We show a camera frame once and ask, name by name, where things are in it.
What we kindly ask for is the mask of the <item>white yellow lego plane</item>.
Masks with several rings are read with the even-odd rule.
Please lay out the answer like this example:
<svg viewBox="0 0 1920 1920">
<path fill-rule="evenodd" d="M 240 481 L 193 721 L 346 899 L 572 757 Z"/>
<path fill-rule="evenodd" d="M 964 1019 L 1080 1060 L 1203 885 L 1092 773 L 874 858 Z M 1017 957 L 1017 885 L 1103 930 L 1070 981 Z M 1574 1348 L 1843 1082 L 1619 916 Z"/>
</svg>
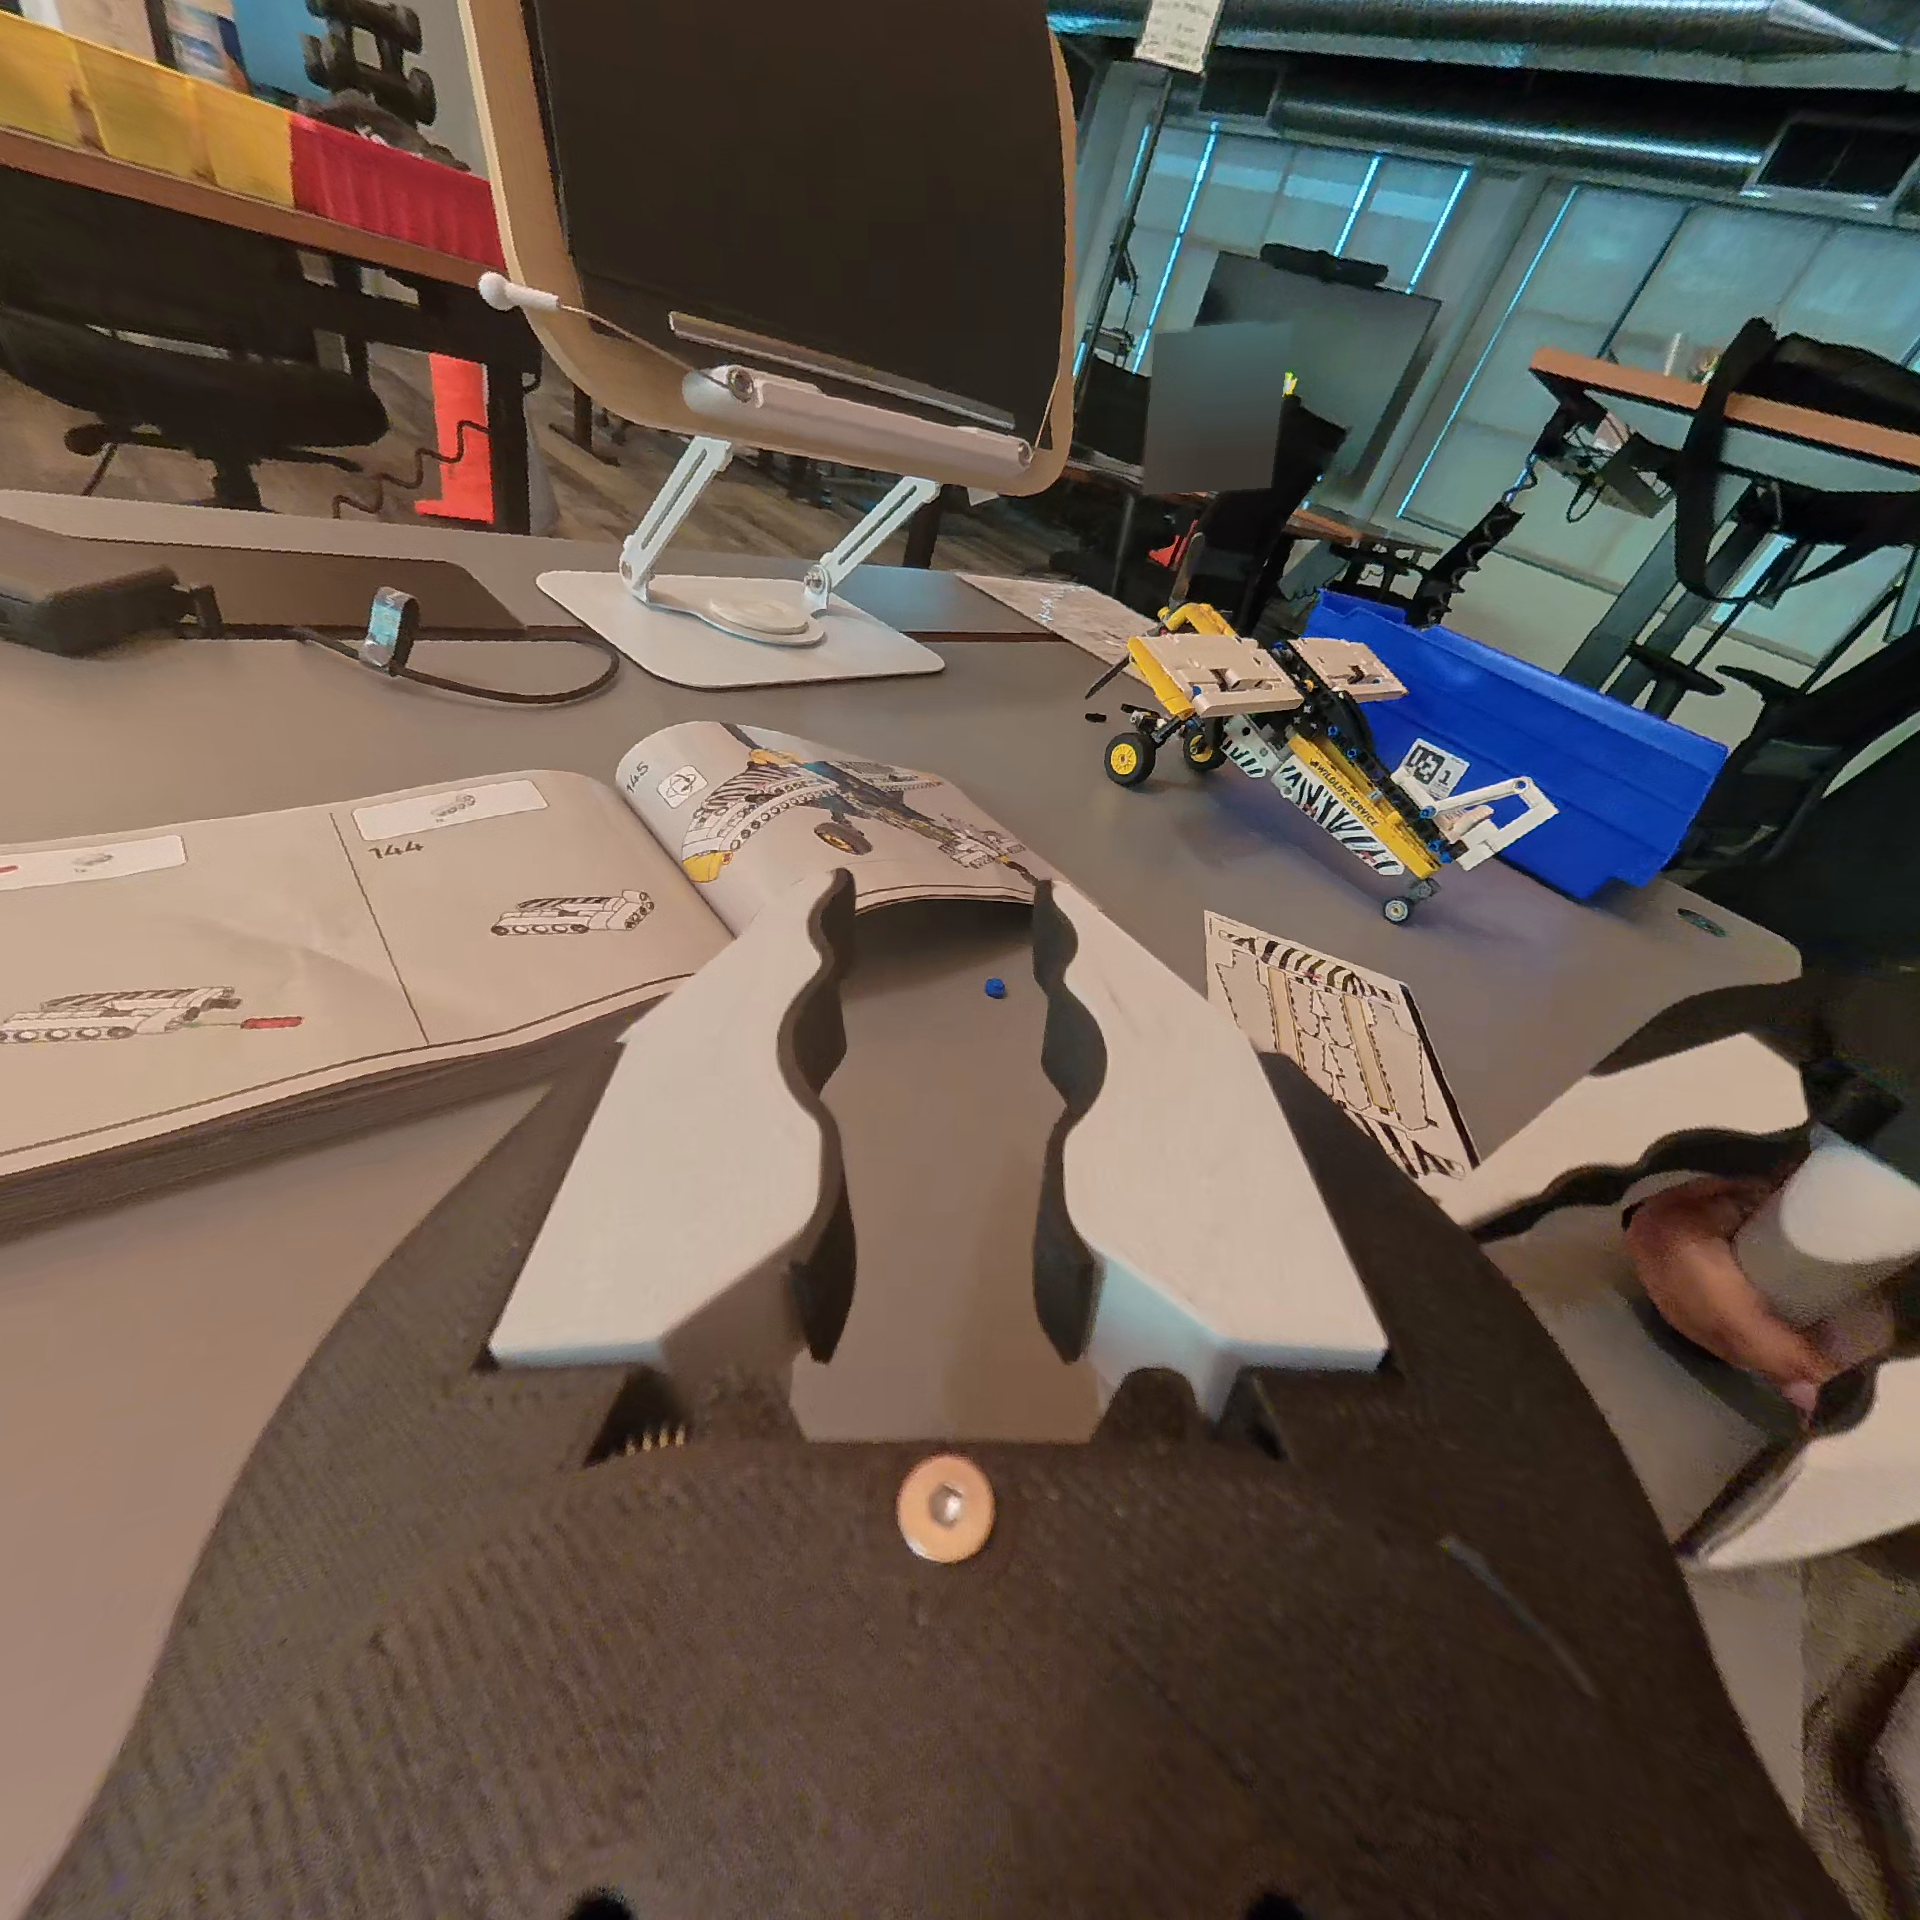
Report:
<svg viewBox="0 0 1920 1920">
<path fill-rule="evenodd" d="M 1164 750 L 1195 773 L 1225 763 L 1273 783 L 1312 827 L 1397 891 L 1387 924 L 1409 924 L 1446 870 L 1480 870 L 1548 827 L 1558 807 L 1527 779 L 1439 792 L 1404 757 L 1392 768 L 1365 709 L 1409 687 L 1360 639 L 1273 639 L 1230 630 L 1212 604 L 1179 604 L 1124 642 L 1088 688 L 1137 681 L 1149 702 L 1124 702 L 1103 773 L 1121 786 L 1154 779 Z"/>
</svg>

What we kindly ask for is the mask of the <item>person's right hand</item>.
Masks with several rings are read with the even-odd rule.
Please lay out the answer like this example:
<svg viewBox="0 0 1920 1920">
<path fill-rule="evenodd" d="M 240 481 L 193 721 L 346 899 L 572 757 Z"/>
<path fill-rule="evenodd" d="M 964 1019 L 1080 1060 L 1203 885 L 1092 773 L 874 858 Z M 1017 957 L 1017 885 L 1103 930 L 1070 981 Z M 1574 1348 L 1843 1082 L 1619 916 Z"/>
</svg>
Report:
<svg viewBox="0 0 1920 1920">
<path fill-rule="evenodd" d="M 1626 1220 L 1623 1245 L 1672 1334 L 1808 1413 L 1828 1377 L 1890 1347 L 1894 1319 L 1884 1302 L 1864 1299 L 1795 1329 L 1766 1306 L 1740 1270 L 1734 1239 L 1775 1188 L 1769 1180 L 1714 1176 L 1659 1188 Z"/>
</svg>

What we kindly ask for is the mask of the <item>blue storage bin with tag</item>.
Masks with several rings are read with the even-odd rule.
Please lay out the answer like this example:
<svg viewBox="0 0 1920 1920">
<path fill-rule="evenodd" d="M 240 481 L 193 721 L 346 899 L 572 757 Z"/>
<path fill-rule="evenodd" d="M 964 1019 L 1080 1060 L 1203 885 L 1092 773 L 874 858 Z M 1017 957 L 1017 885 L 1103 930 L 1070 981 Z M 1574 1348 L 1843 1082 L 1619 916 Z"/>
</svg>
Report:
<svg viewBox="0 0 1920 1920">
<path fill-rule="evenodd" d="M 1509 779 L 1546 792 L 1555 818 L 1505 863 L 1566 899 L 1665 872 L 1732 753 L 1449 628 L 1410 628 L 1396 604 L 1326 589 L 1306 638 L 1365 642 L 1404 683 L 1367 705 L 1386 763 L 1436 794 Z"/>
</svg>

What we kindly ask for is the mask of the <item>black dumbbells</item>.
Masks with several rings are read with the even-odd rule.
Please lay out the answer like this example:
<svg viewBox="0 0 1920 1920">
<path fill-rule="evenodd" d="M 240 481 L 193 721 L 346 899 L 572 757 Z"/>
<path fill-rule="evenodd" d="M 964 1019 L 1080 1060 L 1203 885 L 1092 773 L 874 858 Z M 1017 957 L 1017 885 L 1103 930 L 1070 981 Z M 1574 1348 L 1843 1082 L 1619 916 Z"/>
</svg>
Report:
<svg viewBox="0 0 1920 1920">
<path fill-rule="evenodd" d="M 407 68 L 421 53 L 421 18 L 407 4 L 308 4 L 320 37 L 301 38 L 304 76 L 326 96 L 361 91 L 412 128 L 437 121 L 437 87 L 427 68 Z"/>
</svg>

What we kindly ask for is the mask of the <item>black office chair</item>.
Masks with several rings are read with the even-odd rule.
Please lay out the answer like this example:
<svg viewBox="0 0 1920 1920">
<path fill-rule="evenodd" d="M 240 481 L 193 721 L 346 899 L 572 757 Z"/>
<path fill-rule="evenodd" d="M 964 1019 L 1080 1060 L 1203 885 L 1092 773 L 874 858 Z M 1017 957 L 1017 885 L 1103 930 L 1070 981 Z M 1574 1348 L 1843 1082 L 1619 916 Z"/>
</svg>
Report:
<svg viewBox="0 0 1920 1920">
<path fill-rule="evenodd" d="M 1916 715 L 1916 623 L 1832 683 L 1790 687 L 1747 667 L 1697 674 L 1659 663 L 1647 648 L 1630 648 L 1630 660 L 1653 667 L 1681 691 L 1714 696 L 1738 683 L 1759 696 L 1758 724 L 1732 747 L 1665 863 L 1675 881 L 1778 866 L 1846 768 Z"/>
<path fill-rule="evenodd" d="M 3 371 L 86 415 L 63 444 L 97 460 L 87 494 L 116 454 L 136 444 L 193 454 L 214 472 L 214 507 L 262 513 L 255 468 L 352 474 L 342 450 L 388 436 L 382 398 L 349 371 L 135 344 L 12 307 L 3 310 Z"/>
</svg>

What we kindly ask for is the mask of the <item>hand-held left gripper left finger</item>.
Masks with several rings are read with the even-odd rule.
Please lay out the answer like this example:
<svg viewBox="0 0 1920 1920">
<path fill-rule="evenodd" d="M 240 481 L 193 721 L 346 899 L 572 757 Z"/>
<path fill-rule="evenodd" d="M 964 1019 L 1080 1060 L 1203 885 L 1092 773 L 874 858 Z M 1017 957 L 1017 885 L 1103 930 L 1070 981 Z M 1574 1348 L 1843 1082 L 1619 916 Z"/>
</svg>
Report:
<svg viewBox="0 0 1920 1920">
<path fill-rule="evenodd" d="M 830 1363 L 855 1297 L 842 1133 L 846 870 L 764 905 L 620 1039 L 489 1337 L 503 1368 Z"/>
</svg>

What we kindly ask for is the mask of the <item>zebra striped sticker sheet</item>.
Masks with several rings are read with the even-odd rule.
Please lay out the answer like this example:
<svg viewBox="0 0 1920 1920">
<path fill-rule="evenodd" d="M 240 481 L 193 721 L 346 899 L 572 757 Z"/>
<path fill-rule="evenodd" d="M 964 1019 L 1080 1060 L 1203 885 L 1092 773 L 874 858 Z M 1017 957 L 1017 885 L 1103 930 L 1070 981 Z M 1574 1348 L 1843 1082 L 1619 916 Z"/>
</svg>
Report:
<svg viewBox="0 0 1920 1920">
<path fill-rule="evenodd" d="M 1295 1060 L 1418 1185 L 1480 1167 L 1410 990 L 1299 942 L 1206 911 L 1209 999 Z"/>
</svg>

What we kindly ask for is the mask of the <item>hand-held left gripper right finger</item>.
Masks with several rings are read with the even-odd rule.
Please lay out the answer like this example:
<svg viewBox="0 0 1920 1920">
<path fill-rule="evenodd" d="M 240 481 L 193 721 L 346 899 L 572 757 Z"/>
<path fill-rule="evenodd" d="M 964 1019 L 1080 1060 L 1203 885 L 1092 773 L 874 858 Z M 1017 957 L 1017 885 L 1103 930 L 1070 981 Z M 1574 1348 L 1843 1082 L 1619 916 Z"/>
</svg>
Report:
<svg viewBox="0 0 1920 1920">
<path fill-rule="evenodd" d="M 1375 1373 L 1386 1329 L 1259 1047 L 1092 899 L 1033 905 L 1044 1144 L 1033 1291 L 1102 1380 Z"/>
</svg>

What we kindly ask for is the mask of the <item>clear plastic bag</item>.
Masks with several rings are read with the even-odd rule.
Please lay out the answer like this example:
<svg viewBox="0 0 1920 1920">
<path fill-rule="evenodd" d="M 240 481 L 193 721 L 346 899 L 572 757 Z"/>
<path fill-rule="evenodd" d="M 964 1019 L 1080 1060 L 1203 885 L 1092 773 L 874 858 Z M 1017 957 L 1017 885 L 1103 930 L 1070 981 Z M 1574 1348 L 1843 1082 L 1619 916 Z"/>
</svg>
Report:
<svg viewBox="0 0 1920 1920">
<path fill-rule="evenodd" d="M 981 573 L 956 573 L 956 579 L 1103 667 L 1127 660 L 1132 638 L 1158 630 L 1157 614 L 1132 611 L 1092 585 Z"/>
</svg>

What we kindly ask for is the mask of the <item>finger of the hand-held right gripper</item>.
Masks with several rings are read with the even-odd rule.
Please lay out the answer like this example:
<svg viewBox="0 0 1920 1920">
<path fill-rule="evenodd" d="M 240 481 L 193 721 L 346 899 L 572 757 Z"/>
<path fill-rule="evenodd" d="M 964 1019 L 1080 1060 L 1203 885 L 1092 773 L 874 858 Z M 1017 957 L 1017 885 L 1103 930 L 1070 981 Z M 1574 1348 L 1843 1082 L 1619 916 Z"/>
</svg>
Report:
<svg viewBox="0 0 1920 1920">
<path fill-rule="evenodd" d="M 1486 1241 L 1555 1211 L 1619 1211 L 1697 1176 L 1769 1173 L 1805 1144 L 1800 1068 L 1749 1034 L 1587 1073 L 1486 1164 L 1439 1188 L 1439 1210 Z"/>
<path fill-rule="evenodd" d="M 1769 1444 L 1675 1540 L 1697 1572 L 1827 1558 L 1916 1524 L 1916 1355 L 1827 1380 L 1816 1417 Z"/>
</svg>

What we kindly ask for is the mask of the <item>red yellow privacy panel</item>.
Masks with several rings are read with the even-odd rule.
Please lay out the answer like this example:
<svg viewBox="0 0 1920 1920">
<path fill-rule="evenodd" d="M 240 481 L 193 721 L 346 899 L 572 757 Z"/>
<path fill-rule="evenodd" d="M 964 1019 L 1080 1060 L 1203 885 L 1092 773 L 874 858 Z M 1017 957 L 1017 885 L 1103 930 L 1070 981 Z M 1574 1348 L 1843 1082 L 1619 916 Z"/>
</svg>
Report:
<svg viewBox="0 0 1920 1920">
<path fill-rule="evenodd" d="M 3 18 L 3 178 L 374 264 L 508 268 L 487 179 L 24 18 Z"/>
</svg>

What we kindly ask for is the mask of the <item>dark background monitor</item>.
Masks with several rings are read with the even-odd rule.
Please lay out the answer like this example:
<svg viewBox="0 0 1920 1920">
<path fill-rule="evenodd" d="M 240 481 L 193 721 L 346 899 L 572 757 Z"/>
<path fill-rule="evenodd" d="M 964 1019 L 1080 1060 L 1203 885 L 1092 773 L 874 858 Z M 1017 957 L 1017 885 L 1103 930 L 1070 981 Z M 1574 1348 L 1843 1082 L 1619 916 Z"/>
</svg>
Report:
<svg viewBox="0 0 1920 1920">
<path fill-rule="evenodd" d="M 1436 302 L 1222 255 L 1198 317 L 1158 331 L 1145 494 L 1252 494 L 1287 460 L 1351 472 L 1410 391 Z"/>
</svg>

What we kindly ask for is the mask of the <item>tablet on white stand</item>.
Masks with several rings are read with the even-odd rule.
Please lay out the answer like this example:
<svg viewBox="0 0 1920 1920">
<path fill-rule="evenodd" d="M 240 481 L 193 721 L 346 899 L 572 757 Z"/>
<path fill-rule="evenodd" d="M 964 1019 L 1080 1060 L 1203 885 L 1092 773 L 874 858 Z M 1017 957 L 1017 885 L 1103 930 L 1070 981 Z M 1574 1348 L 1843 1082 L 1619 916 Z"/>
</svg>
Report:
<svg viewBox="0 0 1920 1920">
<path fill-rule="evenodd" d="M 1002 496 L 1070 444 L 1044 4 L 461 4 L 508 282 L 618 417 Z"/>
</svg>

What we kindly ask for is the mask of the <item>black strapped bag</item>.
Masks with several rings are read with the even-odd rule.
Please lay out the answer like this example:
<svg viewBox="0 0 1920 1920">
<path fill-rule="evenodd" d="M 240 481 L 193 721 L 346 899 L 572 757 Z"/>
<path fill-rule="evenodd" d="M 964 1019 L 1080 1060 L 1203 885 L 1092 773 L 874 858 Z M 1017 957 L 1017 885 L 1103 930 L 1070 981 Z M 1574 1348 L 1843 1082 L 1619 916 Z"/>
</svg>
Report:
<svg viewBox="0 0 1920 1920">
<path fill-rule="evenodd" d="M 1697 597 L 1718 602 L 1714 528 L 1721 450 L 1732 398 L 1766 398 L 1889 432 L 1916 432 L 1916 371 L 1868 351 L 1781 336 L 1766 321 L 1747 321 L 1721 351 L 1714 376 L 1691 415 L 1691 428 L 1670 468 L 1675 494 L 1675 579 Z M 1846 573 L 1882 550 L 1916 546 L 1915 494 L 1828 494 L 1763 478 L 1738 513 L 1763 537 L 1804 546 L 1835 546 L 1835 558 L 1812 570 L 1812 582 Z"/>
</svg>

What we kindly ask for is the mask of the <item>brown background desk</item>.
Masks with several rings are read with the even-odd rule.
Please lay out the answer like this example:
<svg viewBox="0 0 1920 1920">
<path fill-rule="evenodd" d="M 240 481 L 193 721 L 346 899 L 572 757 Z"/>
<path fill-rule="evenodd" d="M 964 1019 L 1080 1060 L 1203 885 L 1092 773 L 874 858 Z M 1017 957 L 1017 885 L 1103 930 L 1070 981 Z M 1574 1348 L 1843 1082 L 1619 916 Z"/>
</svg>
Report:
<svg viewBox="0 0 1920 1920">
<path fill-rule="evenodd" d="M 530 533 L 530 325 L 481 264 L 24 131 L 3 131 L 3 303 L 208 351 L 309 358 L 329 333 L 487 369 L 492 522 Z"/>
</svg>

